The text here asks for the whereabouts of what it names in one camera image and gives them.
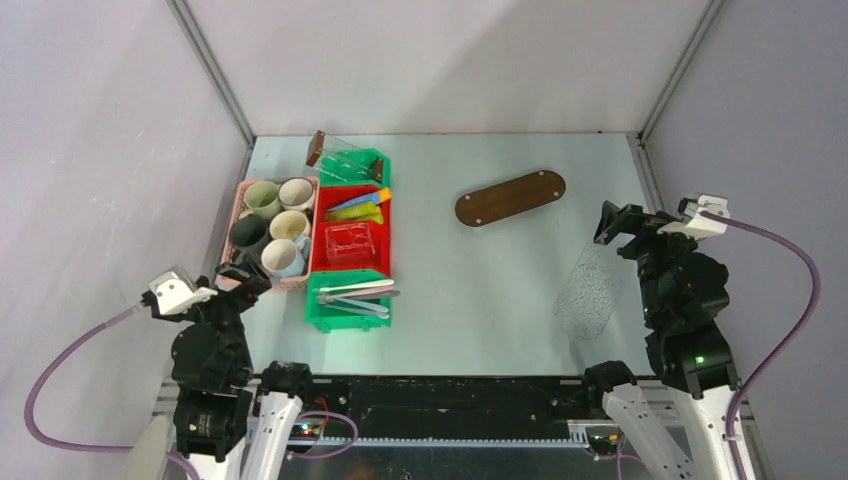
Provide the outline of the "black mug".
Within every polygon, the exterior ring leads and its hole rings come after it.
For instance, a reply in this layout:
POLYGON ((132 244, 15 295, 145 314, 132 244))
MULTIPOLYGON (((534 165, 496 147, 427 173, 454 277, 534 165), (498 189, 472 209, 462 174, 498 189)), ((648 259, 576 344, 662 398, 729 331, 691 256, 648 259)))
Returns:
POLYGON ((269 223, 256 216, 239 219, 231 227, 228 240, 234 249, 230 256, 233 263, 241 263, 246 258, 260 263, 261 254, 271 241, 269 223))

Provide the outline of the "light blue mug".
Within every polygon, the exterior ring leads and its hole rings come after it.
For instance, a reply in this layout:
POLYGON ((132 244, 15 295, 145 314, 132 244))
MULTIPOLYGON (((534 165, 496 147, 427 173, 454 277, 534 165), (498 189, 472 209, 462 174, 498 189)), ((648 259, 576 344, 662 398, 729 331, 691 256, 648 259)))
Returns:
POLYGON ((305 234, 294 240, 272 240, 261 253, 262 267, 277 278, 302 276, 308 266, 311 238, 305 234))

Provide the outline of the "clear acrylic holder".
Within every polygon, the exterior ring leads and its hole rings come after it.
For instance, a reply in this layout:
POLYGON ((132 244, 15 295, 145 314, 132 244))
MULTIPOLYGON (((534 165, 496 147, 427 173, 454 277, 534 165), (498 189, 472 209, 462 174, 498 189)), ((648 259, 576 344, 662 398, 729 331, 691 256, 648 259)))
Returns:
POLYGON ((332 223, 325 230, 327 261, 334 267, 369 264, 376 244, 369 222, 332 223))

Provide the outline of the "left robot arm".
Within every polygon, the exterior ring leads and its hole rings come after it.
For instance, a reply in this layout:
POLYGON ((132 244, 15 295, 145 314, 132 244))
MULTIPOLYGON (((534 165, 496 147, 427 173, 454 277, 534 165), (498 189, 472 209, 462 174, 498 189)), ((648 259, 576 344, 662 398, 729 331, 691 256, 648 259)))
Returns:
POLYGON ((170 347, 179 386, 177 450, 215 479, 276 479, 297 417, 315 406, 312 373, 304 363, 274 361, 249 390, 254 366, 241 316, 271 281, 253 260, 224 263, 215 272, 235 287, 223 290, 205 276, 191 280, 175 266, 141 297, 153 318, 188 325, 170 347))

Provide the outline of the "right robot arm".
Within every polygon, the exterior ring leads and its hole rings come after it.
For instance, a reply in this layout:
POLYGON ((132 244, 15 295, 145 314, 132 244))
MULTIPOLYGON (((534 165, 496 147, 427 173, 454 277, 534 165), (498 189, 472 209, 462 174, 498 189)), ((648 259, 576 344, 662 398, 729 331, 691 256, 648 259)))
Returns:
POLYGON ((586 369, 581 402, 591 416, 617 424, 655 479, 756 476, 740 417, 728 410, 740 379, 715 323, 729 304, 729 273, 697 250, 700 240, 725 232, 728 216, 727 199, 706 194, 682 199, 675 215, 602 205, 594 241, 632 237, 617 253, 637 264, 649 364, 673 401, 690 450, 671 436, 622 361, 586 369))

